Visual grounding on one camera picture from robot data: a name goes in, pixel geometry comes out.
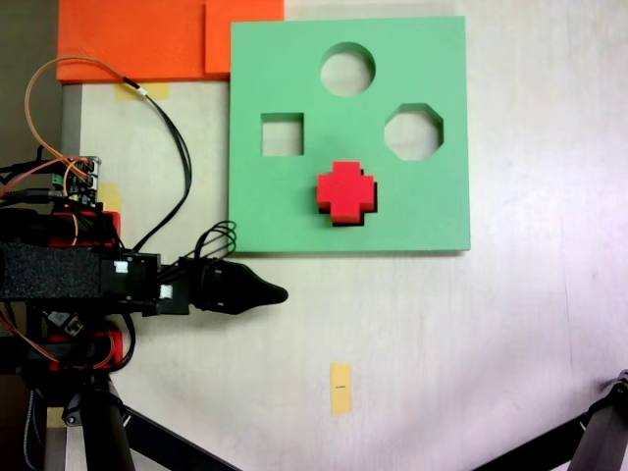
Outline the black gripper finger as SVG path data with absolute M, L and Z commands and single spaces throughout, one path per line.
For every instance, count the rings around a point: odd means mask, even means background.
M 239 296 L 288 296 L 288 291 L 273 285 L 243 264 L 225 262 L 222 266 L 222 285 L 226 292 Z
M 223 302 L 223 312 L 229 315 L 239 315 L 250 309 L 281 304 L 288 300 L 286 291 L 270 292 L 270 293 L 240 293 L 238 295 L 230 295 Z

